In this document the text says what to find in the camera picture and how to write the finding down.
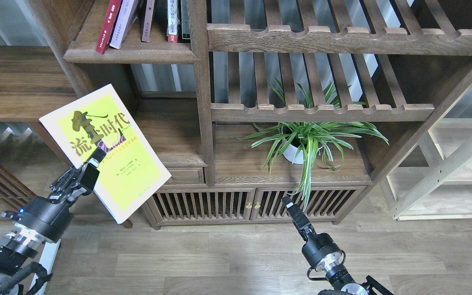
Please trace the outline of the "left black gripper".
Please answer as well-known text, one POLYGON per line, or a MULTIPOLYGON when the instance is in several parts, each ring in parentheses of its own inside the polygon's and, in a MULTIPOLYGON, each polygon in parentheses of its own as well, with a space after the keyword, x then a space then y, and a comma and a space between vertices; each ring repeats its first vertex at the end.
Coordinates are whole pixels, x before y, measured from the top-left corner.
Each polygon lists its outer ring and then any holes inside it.
POLYGON ((34 230, 44 241, 57 242, 73 220, 70 207, 79 196, 94 190, 100 174, 98 166, 105 155, 102 149, 95 149, 80 168, 70 168, 51 185, 49 198, 37 196, 18 212, 4 211, 2 217, 22 229, 34 230))

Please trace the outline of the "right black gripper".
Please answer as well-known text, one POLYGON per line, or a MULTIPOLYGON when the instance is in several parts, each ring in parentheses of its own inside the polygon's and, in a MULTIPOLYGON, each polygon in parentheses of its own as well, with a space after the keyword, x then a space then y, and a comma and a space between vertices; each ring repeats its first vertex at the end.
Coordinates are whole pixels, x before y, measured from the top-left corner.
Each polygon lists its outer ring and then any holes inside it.
POLYGON ((316 234, 307 216, 289 197, 283 197, 281 202, 286 207, 288 216, 292 218, 296 230, 306 241, 302 247, 302 254, 310 265, 308 273, 312 270, 325 273, 344 271, 346 269, 343 265, 344 261, 340 262, 340 259, 346 258, 346 255, 334 243, 330 235, 316 234))

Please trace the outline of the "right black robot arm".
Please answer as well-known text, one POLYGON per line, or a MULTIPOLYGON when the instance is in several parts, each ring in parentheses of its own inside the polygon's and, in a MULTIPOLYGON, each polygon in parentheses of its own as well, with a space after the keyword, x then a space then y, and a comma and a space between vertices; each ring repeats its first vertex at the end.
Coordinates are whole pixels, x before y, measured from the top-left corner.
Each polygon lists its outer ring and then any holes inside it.
POLYGON ((302 254, 310 265, 307 278, 311 281, 328 281, 333 287, 332 290, 320 291, 320 295, 375 295, 375 290, 381 295, 391 295, 391 291, 371 276, 366 276, 366 282, 362 284, 356 283, 344 266, 344 260, 340 260, 346 258, 346 253, 334 243, 330 235, 317 234, 307 216, 289 197, 283 197, 281 202, 305 241, 302 254))

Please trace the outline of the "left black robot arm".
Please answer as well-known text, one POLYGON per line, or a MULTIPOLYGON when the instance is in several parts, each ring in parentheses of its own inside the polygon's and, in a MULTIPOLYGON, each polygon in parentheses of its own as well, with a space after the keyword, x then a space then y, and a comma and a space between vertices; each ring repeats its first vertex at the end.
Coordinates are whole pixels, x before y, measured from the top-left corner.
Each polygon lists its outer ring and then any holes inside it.
POLYGON ((24 262, 36 256, 40 244, 60 240, 74 218, 70 207, 79 196, 92 193, 100 173, 98 166, 105 156, 105 151, 95 149, 82 166, 69 168, 51 184, 48 198, 38 196, 18 212, 2 213, 20 230, 0 239, 0 295, 21 295, 21 282, 33 273, 37 279, 29 295, 36 294, 51 280, 52 274, 41 264, 33 261, 24 266, 24 262))

